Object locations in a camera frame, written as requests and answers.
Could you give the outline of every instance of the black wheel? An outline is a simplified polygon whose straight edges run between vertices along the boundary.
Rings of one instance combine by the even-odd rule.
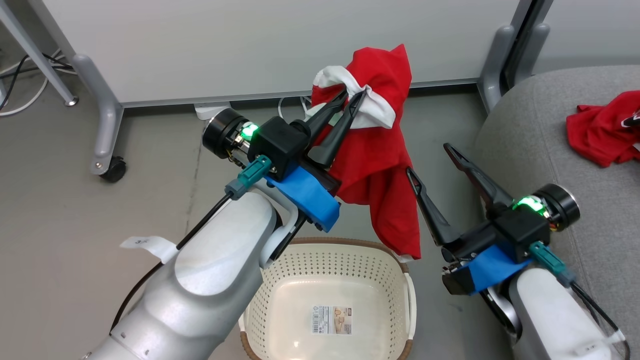
[[[112,156],[111,162],[109,163],[109,170],[100,175],[100,177],[107,183],[116,183],[126,172],[127,163],[124,162],[124,159],[122,159],[121,156]]]

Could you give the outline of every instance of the gray sofa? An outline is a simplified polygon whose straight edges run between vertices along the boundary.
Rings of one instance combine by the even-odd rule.
[[[552,236],[552,248],[625,333],[632,359],[640,359],[640,164],[600,168],[582,158],[568,145],[565,122],[578,104],[607,104],[638,89],[640,66],[534,76],[500,100],[470,154],[515,197],[545,183],[573,193],[582,217]]]

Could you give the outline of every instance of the laundry basket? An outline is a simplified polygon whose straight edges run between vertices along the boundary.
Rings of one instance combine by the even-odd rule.
[[[301,238],[262,272],[240,317],[252,360],[397,360],[411,351],[415,290],[379,243]]]

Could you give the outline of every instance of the red cloth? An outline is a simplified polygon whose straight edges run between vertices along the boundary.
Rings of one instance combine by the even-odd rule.
[[[403,45],[386,51],[356,51],[346,67],[360,86],[369,85],[396,113],[391,129],[368,127],[347,133],[329,174],[340,179],[338,196],[350,204],[369,205],[371,223],[383,244],[399,255],[420,258],[420,230],[415,196],[406,177],[411,159],[400,131],[411,68]],[[312,105],[328,102],[344,87],[313,87]]]
[[[607,106],[578,105],[578,113],[566,118],[569,144],[580,155],[601,167],[613,161],[640,160],[640,126],[623,126],[623,121],[640,117],[640,91],[623,92]]]

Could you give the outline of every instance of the gray floor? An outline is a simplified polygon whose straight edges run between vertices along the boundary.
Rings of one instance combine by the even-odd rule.
[[[129,165],[117,184],[91,176],[97,130],[95,101],[65,76],[80,103],[66,108],[52,87],[26,111],[0,118],[0,348],[13,360],[75,359],[108,333],[120,302],[156,263],[118,245],[133,235],[179,241],[218,200],[238,168],[200,147],[203,123],[192,107],[131,110],[118,153]],[[41,82],[21,78],[12,104]],[[238,107],[266,120],[275,108]],[[301,115],[298,106],[285,117]],[[416,171],[452,223],[478,221],[478,201],[442,150],[468,150],[481,127],[476,94],[410,98],[402,129]],[[410,264],[418,296],[418,326],[410,359],[507,359],[508,344],[478,297],[450,296],[444,264],[424,223],[423,258]],[[307,226],[301,236],[319,234]],[[331,236],[376,241],[363,206],[347,205]],[[237,331],[213,359],[246,359]]]

